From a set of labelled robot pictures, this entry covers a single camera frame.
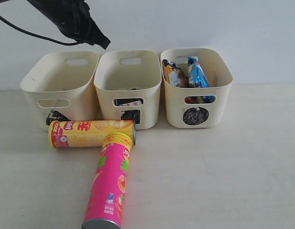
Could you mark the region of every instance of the table surface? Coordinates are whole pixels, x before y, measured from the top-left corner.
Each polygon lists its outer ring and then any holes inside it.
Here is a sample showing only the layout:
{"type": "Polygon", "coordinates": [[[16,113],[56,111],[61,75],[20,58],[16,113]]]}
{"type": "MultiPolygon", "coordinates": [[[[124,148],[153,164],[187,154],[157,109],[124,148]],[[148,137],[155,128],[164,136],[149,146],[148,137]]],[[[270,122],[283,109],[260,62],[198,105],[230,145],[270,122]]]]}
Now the table surface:
{"type": "MultiPolygon", "coordinates": [[[[123,229],[295,229],[295,84],[233,85],[221,123],[137,132],[123,229]]],[[[79,229],[100,148],[52,149],[0,92],[0,229],[79,229]]]]}

